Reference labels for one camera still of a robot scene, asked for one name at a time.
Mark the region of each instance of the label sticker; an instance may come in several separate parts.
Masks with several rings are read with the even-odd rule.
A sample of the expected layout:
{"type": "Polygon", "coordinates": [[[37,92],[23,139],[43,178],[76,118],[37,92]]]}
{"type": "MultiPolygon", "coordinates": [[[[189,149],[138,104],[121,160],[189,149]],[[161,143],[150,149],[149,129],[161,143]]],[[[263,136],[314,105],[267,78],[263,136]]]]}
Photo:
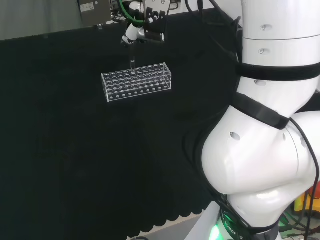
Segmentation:
{"type": "Polygon", "coordinates": [[[80,5],[80,11],[82,13],[90,10],[95,10],[95,6],[93,2],[80,5]]]}

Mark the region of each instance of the yellow object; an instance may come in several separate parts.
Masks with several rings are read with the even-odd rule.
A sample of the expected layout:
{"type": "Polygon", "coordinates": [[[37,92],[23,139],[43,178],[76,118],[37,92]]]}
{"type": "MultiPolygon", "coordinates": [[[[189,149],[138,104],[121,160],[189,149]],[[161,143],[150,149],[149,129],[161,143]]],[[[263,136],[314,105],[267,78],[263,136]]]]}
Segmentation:
{"type": "MultiPolygon", "coordinates": [[[[305,210],[309,210],[310,209],[310,200],[311,200],[311,197],[308,194],[307,198],[306,198],[307,202],[306,202],[305,210]]],[[[302,211],[302,209],[304,208],[304,202],[305,202],[305,194],[303,193],[300,197],[298,197],[294,201],[294,211],[295,212],[302,211]]],[[[320,199],[314,199],[313,200],[312,211],[320,213],[320,199]]]]}

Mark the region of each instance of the black strap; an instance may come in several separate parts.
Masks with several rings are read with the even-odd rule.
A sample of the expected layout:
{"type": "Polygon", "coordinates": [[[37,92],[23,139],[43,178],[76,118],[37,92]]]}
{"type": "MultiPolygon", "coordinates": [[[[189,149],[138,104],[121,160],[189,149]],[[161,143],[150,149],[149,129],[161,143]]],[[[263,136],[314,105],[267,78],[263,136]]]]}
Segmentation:
{"type": "Polygon", "coordinates": [[[249,233],[247,230],[239,231],[236,227],[237,225],[230,221],[227,217],[225,217],[225,214],[227,216],[230,216],[229,213],[221,210],[220,211],[220,217],[221,221],[223,222],[223,226],[225,230],[228,232],[228,234],[234,239],[234,240],[245,240],[248,238],[249,233]]]}
{"type": "Polygon", "coordinates": [[[308,66],[258,66],[246,63],[236,66],[239,76],[266,81],[301,81],[320,76],[320,63],[308,66]]]}
{"type": "Polygon", "coordinates": [[[279,234],[279,221],[267,232],[259,233],[253,236],[254,240],[276,240],[279,234]]]}
{"type": "Polygon", "coordinates": [[[281,116],[276,111],[239,92],[234,94],[231,106],[243,114],[279,130],[284,129],[289,122],[289,118],[281,116]]]}

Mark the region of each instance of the white wall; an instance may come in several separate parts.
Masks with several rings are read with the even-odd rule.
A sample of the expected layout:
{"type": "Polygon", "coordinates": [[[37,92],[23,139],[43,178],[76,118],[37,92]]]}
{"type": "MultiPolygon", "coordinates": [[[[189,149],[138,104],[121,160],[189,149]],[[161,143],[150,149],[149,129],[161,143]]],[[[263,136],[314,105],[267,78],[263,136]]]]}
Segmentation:
{"type": "MultiPolygon", "coordinates": [[[[242,7],[241,0],[215,0],[216,3],[220,6],[220,8],[228,14],[232,19],[236,19],[238,16],[242,16],[242,7]]],[[[193,11],[198,10],[197,0],[188,0],[190,8],[193,11]]],[[[211,9],[213,8],[212,4],[209,0],[203,0],[203,8],[211,9]]],[[[179,9],[170,11],[170,14],[177,13],[185,13],[187,12],[186,2],[185,0],[181,0],[181,5],[179,9]]]]}
{"type": "Polygon", "coordinates": [[[0,4],[0,41],[82,28],[77,0],[0,0],[0,4]]]}

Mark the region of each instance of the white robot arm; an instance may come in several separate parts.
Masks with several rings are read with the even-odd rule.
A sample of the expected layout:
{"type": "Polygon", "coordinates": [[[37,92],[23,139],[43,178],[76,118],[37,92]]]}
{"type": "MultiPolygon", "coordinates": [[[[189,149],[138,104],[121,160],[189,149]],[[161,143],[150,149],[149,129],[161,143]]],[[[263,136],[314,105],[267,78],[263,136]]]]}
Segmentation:
{"type": "MultiPolygon", "coordinates": [[[[297,127],[291,122],[274,127],[266,123],[272,122],[270,115],[259,114],[268,109],[272,117],[293,118],[320,159],[320,112],[295,114],[319,88],[319,75],[292,75],[304,76],[311,71],[308,67],[319,67],[320,1],[242,0],[242,10],[243,63],[252,72],[258,69],[260,78],[241,77],[237,94],[261,109],[252,113],[231,105],[203,146],[202,167],[209,183],[228,195],[233,209],[251,227],[267,229],[252,234],[264,239],[273,230],[270,226],[278,225],[285,209],[316,178],[314,159],[297,127]],[[277,79],[270,78],[273,70],[277,79]],[[292,80],[281,80],[281,71],[292,80]]],[[[221,217],[222,238],[237,239],[236,230],[221,217]]],[[[281,239],[276,231],[269,240],[281,239]]]]}

